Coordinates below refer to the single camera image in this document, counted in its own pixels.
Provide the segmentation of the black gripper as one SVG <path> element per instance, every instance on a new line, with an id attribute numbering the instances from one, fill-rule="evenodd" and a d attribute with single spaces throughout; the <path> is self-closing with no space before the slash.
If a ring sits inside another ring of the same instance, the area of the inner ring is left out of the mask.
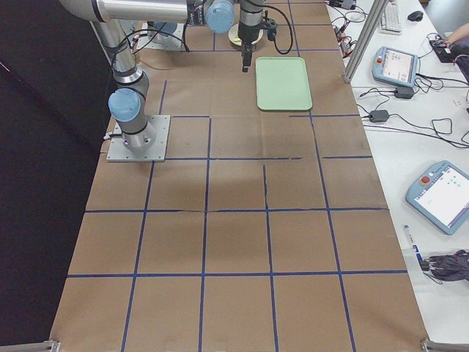
<path id="1" fill-rule="evenodd" d="M 257 40 L 259 32 L 265 30 L 267 39 L 274 41 L 277 32 L 277 23 L 271 18 L 262 16 L 241 16 L 238 24 L 238 37 L 242 41 L 241 56 L 242 72 L 247 73 L 252 61 L 252 43 Z"/>

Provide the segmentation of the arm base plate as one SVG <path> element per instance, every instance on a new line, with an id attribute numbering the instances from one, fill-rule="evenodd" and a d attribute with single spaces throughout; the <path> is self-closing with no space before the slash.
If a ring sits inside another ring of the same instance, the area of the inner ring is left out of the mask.
<path id="1" fill-rule="evenodd" d="M 137 49 L 151 48 L 162 51 L 182 51 L 182 23 L 146 22 L 139 33 Z"/>
<path id="2" fill-rule="evenodd" d="M 108 133 L 110 144 L 106 160 L 110 162 L 164 162 L 170 130 L 170 115 L 147 115 L 147 126 L 139 134 L 128 135 L 116 122 Z"/>

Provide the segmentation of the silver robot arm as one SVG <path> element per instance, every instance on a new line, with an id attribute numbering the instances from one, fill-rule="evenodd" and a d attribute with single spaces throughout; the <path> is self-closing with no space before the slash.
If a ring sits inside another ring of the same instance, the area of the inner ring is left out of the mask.
<path id="1" fill-rule="evenodd" d="M 157 136 L 144 113 L 149 89 L 147 74 L 136 63 L 121 20 L 177 23 L 188 18 L 186 1 L 61 1 L 76 17 L 88 20 L 110 61 L 117 90 L 108 107 L 127 150 L 146 150 Z"/>
<path id="2" fill-rule="evenodd" d="M 278 24 L 268 17 L 269 6 L 264 1 L 186 1 L 185 20 L 148 21 L 142 29 L 147 43 L 160 50 L 188 51 L 185 33 L 189 26 L 206 26 L 215 34 L 235 30 L 241 49 L 242 71 L 248 72 L 254 47 L 260 34 L 276 42 Z"/>

